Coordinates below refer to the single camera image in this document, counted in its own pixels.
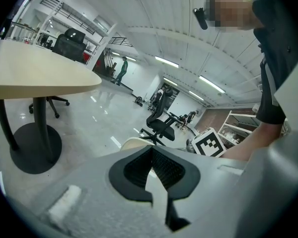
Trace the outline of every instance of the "wooden tabletop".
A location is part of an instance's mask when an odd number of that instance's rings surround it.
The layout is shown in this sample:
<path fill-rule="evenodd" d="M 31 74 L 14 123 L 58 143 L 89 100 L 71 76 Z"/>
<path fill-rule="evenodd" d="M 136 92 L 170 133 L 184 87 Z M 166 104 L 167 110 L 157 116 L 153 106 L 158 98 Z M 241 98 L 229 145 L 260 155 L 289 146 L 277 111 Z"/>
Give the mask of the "wooden tabletop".
<path fill-rule="evenodd" d="M 101 79 L 84 65 L 29 44 L 0 40 L 0 99 L 82 93 Z"/>

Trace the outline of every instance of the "gray floor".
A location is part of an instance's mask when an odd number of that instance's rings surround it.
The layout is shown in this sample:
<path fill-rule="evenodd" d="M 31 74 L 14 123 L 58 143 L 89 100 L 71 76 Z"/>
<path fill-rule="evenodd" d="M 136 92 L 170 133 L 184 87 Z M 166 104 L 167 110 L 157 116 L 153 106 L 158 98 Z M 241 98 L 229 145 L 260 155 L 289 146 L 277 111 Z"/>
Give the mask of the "gray floor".
<path fill-rule="evenodd" d="M 31 200 L 47 185 L 82 163 L 117 152 L 119 144 L 123 144 L 130 137 L 139 137 L 134 129 L 139 131 L 147 128 L 146 118 L 150 112 L 146 105 L 138 106 L 133 102 L 133 96 L 110 85 L 102 85 L 92 92 L 64 98 L 70 101 L 69 107 L 63 102 L 54 101 L 61 116 L 59 119 L 54 117 L 52 109 L 47 105 L 47 124 L 61 135 L 63 150 L 54 167 L 43 174 L 26 174 L 14 165 L 0 126 L 0 172 L 5 191 L 25 206 L 29 206 Z M 34 122 L 33 115 L 28 111 L 30 103 L 30 99 L 5 102 L 12 131 Z M 176 140 L 171 142 L 163 138 L 162 141 L 172 148 L 185 147 L 186 139 L 192 138 L 193 134 L 179 130 L 174 125 L 173 127 Z"/>

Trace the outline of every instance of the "black metal railing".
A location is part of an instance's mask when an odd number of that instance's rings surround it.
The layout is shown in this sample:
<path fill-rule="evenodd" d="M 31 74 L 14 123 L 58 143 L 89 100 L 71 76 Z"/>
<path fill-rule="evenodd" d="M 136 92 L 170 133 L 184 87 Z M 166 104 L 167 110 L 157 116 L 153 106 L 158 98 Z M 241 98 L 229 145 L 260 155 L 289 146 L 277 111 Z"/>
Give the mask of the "black metal railing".
<path fill-rule="evenodd" d="M 124 37 L 113 37 L 110 39 L 109 44 L 133 47 L 133 45 L 130 43 L 130 41 Z"/>
<path fill-rule="evenodd" d="M 60 2 L 59 0 L 42 0 L 41 4 L 45 5 L 46 7 L 50 8 L 50 9 L 54 9 L 59 2 Z M 87 26 L 80 19 L 78 19 L 77 17 L 75 17 L 74 15 L 69 13 L 68 11 L 64 10 L 63 9 L 63 3 L 61 3 L 57 7 L 57 13 L 59 13 L 60 15 L 66 17 L 66 18 L 68 18 L 69 20 L 71 20 L 75 24 L 79 25 L 81 28 L 85 29 L 88 33 L 90 33 L 90 34 L 95 33 L 95 31 L 93 29 L 91 29 L 89 26 Z"/>

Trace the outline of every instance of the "black table base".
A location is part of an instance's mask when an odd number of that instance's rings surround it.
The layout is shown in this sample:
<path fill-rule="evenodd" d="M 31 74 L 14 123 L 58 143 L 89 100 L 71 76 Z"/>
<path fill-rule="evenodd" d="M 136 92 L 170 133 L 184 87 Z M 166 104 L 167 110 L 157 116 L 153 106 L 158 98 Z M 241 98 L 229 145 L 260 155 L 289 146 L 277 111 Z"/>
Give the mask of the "black table base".
<path fill-rule="evenodd" d="M 0 100 L 0 124 L 10 145 L 13 162 L 29 174 L 41 174 L 49 170 L 62 151 L 60 135 L 46 125 L 46 97 L 33 98 L 34 120 L 19 128 L 13 135 L 6 116 L 4 100 Z"/>
<path fill-rule="evenodd" d="M 41 174 L 49 170 L 58 161 L 62 151 L 62 140 L 55 129 L 47 126 L 53 160 L 48 160 L 46 149 L 42 146 L 37 124 L 28 123 L 19 128 L 14 138 L 19 149 L 10 148 L 10 154 L 15 165 L 28 174 Z"/>

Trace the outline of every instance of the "brown wall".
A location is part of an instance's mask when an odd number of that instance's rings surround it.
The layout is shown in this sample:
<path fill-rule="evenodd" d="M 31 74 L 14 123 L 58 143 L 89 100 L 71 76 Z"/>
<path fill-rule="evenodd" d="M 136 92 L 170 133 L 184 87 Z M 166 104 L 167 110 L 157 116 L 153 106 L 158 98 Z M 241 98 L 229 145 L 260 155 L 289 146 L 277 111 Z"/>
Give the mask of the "brown wall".
<path fill-rule="evenodd" d="M 202 132 L 209 127 L 215 129 L 216 132 L 221 128 L 225 122 L 226 117 L 228 116 L 231 109 L 207 109 L 203 113 L 201 119 L 195 126 L 195 129 Z M 236 114 L 255 114 L 252 109 L 233 109 L 233 113 Z"/>

